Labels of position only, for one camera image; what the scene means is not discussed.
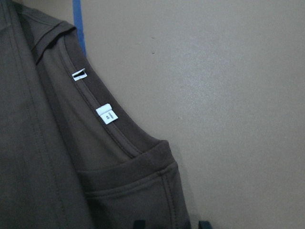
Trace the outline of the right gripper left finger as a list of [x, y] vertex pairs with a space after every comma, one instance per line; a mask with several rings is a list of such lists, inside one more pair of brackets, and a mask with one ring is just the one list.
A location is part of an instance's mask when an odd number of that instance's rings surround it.
[[145, 229], [146, 221], [145, 220], [135, 220], [132, 228], [133, 229]]

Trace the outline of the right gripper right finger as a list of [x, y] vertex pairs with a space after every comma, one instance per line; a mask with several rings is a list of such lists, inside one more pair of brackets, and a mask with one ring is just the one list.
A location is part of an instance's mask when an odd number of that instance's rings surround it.
[[206, 220], [199, 221], [199, 229], [213, 229], [211, 223]]

